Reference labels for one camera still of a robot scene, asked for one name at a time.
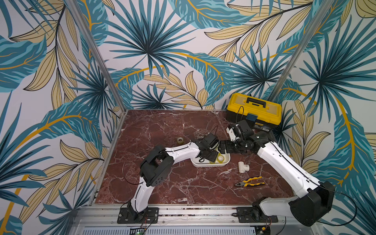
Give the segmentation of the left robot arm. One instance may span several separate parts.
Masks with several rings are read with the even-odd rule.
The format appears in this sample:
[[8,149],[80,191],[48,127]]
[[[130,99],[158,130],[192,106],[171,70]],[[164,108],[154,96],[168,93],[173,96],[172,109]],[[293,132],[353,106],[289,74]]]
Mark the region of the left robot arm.
[[155,146],[141,163],[140,180],[129,208],[136,214],[143,212],[154,188],[169,176],[174,164],[196,157],[213,160],[217,156],[215,147],[218,143],[217,139],[200,139],[177,147]]

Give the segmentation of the white plastic storage box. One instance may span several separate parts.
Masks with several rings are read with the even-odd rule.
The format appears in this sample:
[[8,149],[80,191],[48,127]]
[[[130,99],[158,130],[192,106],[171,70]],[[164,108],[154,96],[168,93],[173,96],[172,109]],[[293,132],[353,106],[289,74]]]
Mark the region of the white plastic storage box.
[[231,155],[229,153],[220,154],[220,152],[218,152],[218,156],[220,156],[220,155],[222,155],[225,158],[223,163],[218,163],[217,159],[214,163],[209,162],[208,160],[205,160],[204,162],[201,163],[200,157],[196,157],[196,158],[191,159],[191,162],[195,167],[222,167],[222,166],[227,165],[231,160]]

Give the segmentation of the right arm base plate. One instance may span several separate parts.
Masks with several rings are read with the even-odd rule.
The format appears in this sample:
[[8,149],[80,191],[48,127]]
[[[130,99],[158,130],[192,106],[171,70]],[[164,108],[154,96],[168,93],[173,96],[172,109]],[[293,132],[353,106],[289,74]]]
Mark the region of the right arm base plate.
[[236,212],[232,213],[233,217],[238,218],[239,223],[277,223],[276,216],[267,216],[261,209],[253,207],[237,207]]

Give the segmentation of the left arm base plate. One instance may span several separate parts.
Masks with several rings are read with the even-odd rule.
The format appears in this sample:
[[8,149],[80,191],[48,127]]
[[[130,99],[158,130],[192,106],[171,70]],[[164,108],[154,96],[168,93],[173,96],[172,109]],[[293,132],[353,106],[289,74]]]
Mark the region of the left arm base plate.
[[146,208],[137,213],[132,207],[120,208],[117,224],[155,224],[158,222],[159,208]]

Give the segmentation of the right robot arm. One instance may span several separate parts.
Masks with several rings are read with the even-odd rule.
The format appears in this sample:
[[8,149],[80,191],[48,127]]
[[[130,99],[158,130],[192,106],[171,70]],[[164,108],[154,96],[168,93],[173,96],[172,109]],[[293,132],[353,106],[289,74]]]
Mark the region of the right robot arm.
[[290,185],[294,196],[290,198],[265,198],[253,204],[260,215],[293,217],[310,227],[331,209],[334,186],[321,182],[302,169],[273,141],[266,132],[248,137],[234,137],[220,141],[220,153],[252,152],[271,165]]

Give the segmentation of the yellow tape roll one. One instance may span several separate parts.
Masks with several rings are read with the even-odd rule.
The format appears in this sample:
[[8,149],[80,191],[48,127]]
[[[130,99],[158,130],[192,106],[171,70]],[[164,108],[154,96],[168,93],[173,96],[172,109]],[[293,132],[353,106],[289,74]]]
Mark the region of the yellow tape roll one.
[[184,138],[182,138],[182,137],[178,137],[178,138],[177,138],[177,143],[178,143],[179,145],[183,145],[183,144],[185,143]]

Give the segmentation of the yellow tape roll four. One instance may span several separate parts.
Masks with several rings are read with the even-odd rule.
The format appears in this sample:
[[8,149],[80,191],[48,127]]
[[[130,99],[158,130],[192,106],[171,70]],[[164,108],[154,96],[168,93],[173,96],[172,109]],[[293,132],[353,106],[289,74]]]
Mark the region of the yellow tape roll four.
[[217,162],[218,163],[223,163],[224,160],[225,160],[225,158],[222,155],[220,155],[220,156],[217,157]]

